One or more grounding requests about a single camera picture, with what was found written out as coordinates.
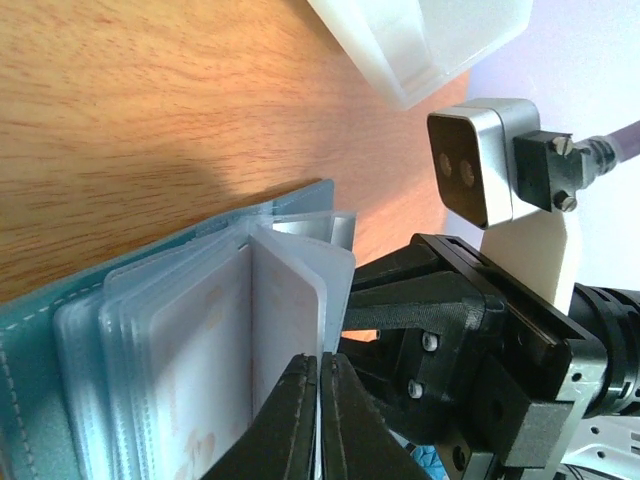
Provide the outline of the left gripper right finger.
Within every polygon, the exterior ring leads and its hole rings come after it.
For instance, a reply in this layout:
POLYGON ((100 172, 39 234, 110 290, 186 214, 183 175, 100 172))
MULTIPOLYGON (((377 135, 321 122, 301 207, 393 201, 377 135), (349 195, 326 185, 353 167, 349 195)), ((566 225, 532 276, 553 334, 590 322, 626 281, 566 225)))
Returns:
POLYGON ((427 479, 389 432, 343 354, 323 354, 320 373, 324 479, 427 479))

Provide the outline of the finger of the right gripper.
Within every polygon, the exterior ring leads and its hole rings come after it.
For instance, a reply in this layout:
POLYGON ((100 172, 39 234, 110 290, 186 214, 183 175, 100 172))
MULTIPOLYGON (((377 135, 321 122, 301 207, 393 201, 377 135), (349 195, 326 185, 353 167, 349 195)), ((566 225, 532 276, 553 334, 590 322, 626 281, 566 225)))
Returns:
POLYGON ((372 289, 351 295, 343 329, 420 329, 459 335, 466 329, 476 330, 484 312, 484 296, 475 288, 372 289))

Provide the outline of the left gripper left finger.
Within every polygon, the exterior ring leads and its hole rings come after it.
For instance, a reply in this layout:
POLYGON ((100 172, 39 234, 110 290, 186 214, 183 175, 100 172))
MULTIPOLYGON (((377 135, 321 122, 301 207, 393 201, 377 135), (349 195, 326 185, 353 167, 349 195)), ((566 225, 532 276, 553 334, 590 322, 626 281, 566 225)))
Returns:
POLYGON ((309 479, 315 469, 317 359, 296 355, 249 429, 204 475, 215 480, 309 479))

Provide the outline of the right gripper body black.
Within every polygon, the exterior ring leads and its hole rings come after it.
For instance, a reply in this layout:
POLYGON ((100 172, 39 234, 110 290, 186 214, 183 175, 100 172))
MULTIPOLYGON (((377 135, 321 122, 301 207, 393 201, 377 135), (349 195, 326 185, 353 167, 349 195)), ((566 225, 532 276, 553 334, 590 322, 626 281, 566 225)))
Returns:
POLYGON ((459 238, 417 234, 360 266, 351 294, 475 288, 476 330, 376 330, 345 355, 388 426, 436 447, 453 479, 551 479, 607 366, 585 328, 459 238))

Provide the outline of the white floral VIP card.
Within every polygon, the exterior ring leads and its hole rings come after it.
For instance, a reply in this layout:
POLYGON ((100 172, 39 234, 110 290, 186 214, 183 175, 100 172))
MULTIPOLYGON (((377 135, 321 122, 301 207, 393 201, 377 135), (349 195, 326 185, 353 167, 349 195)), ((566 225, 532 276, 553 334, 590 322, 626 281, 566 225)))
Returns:
POLYGON ((241 437, 297 354, 324 345, 327 286, 269 239, 197 265, 148 308, 147 479, 199 479, 241 437))

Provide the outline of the teal leather card holder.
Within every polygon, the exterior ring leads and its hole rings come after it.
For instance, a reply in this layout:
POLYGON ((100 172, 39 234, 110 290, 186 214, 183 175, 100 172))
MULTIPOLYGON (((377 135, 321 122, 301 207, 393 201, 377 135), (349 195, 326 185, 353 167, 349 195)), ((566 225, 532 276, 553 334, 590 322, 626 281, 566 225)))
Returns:
POLYGON ((356 216, 325 180, 216 215, 1 308, 1 472, 8 479, 147 479, 152 389, 143 333, 197 265, 252 239, 302 259, 327 286, 336 351, 355 272, 356 216))

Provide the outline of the white translucent bin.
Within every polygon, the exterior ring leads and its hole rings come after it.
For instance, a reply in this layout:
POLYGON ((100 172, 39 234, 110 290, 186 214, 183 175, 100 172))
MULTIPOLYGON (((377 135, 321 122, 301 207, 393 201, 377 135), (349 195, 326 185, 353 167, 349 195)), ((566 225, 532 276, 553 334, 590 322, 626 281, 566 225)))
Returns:
POLYGON ((527 28, 533 3, 511 0, 309 3, 388 104, 407 110, 527 28))

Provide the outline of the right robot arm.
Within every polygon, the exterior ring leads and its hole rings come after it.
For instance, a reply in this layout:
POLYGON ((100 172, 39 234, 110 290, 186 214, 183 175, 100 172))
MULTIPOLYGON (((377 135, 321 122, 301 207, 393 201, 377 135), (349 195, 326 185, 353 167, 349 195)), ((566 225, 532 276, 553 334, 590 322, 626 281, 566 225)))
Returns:
POLYGON ((459 238, 359 267, 342 340, 390 429, 453 479, 553 479, 600 417, 639 413, 639 295, 575 285, 561 312, 459 238))

